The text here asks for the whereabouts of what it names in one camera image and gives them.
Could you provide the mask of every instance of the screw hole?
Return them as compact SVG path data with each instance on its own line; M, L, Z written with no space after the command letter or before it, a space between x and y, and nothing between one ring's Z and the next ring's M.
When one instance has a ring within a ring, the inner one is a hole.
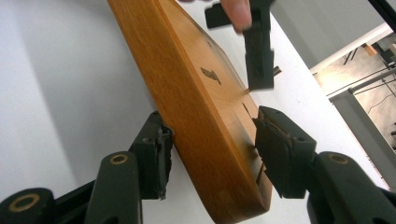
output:
M348 163L347 158L345 158L344 156L341 156L341 155L334 154L334 153L330 154L329 158L331 161L339 163L339 164L345 165Z
M110 159L110 163L114 165L122 164L125 163L126 161L128 161L128 157L123 154L115 155Z
M40 200L40 196L35 193L25 194L15 199L10 205L8 210L14 213L23 212L33 207Z

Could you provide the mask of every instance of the white surface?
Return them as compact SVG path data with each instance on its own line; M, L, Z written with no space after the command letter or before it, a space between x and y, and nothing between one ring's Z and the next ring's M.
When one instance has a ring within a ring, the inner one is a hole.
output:
M335 52L333 55L329 56L322 62L318 63L314 67L310 69L312 74L315 74L319 72L321 69L326 68L330 64L334 63L338 59L340 59L343 56L348 55L348 53L358 47L360 47L363 44L372 45L376 41L384 38L387 35L390 35L393 33L393 30L390 29L387 23L382 23L381 25L375 27L372 31L369 33L357 38L353 42L349 43L348 45L344 46L342 49L338 50Z
M207 3L183 5L201 25ZM45 187L56 197L95 178L100 160L126 150L154 110L106 1L0 2L0 201ZM232 28L210 33L246 82L244 42ZM275 20L273 91L252 93L318 141L346 153L377 185L375 170ZM144 201L145 223L211 223L173 151L167 199ZM280 200L245 223L308 223L305 200Z
M309 68L384 22L361 0L279 0L271 11Z

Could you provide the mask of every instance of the wood grain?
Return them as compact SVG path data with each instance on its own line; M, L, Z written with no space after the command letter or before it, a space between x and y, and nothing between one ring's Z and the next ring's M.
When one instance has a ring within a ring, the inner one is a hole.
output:
M268 211L258 108L224 52L175 1L109 4L209 215L232 223Z

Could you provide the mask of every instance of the metal frame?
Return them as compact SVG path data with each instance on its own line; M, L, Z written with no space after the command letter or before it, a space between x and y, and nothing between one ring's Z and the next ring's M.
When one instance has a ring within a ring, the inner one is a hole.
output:
M392 191L396 191L396 154L353 93L394 73L396 68L330 98Z

